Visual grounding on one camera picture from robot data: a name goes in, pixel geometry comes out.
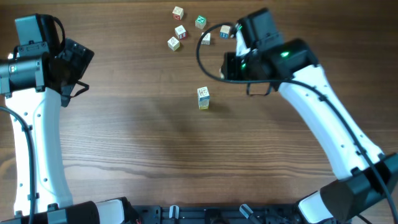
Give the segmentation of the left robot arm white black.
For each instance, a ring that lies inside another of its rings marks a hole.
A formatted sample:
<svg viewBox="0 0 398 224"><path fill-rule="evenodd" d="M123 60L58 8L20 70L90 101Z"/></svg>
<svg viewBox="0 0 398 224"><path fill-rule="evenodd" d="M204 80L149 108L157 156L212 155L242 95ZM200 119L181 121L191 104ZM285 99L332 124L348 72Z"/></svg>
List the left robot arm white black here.
<svg viewBox="0 0 398 224"><path fill-rule="evenodd" d="M86 92L94 53L65 36L60 20L33 14L15 21L19 45L1 61L3 112L14 132L17 190L13 223L140 223L128 200L74 203L60 147L60 110Z"/></svg>

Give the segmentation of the red O wooden block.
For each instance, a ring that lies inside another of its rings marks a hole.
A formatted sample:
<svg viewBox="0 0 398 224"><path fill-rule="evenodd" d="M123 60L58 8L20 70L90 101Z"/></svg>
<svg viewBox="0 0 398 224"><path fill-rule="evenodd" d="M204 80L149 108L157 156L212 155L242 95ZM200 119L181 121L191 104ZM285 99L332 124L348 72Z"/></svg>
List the red O wooden block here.
<svg viewBox="0 0 398 224"><path fill-rule="evenodd" d="M198 107L199 106L208 106L210 104L210 99L209 98L199 98L198 99Z"/></svg>

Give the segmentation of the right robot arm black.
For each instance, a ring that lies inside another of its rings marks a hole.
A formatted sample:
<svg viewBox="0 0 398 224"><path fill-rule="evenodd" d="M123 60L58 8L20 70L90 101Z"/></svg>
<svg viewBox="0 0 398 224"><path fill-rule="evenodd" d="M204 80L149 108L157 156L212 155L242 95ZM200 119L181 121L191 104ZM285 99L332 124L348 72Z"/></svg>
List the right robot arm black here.
<svg viewBox="0 0 398 224"><path fill-rule="evenodd" d="M235 52L224 56L221 76L267 82L299 113L324 150L336 179L298 202L307 223L347 222L397 185L397 155L386 155L358 127L335 95L325 71L301 39L286 42L268 9L237 21Z"/></svg>

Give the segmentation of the blue X B wooden block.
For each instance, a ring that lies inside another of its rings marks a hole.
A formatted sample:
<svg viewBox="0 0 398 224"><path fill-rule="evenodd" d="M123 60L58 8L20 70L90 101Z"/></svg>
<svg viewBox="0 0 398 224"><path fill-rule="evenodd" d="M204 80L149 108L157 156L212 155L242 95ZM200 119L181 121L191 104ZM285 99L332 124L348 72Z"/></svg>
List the blue X B wooden block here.
<svg viewBox="0 0 398 224"><path fill-rule="evenodd" d="M205 101L210 99L208 87L204 86L197 89L198 101Z"/></svg>

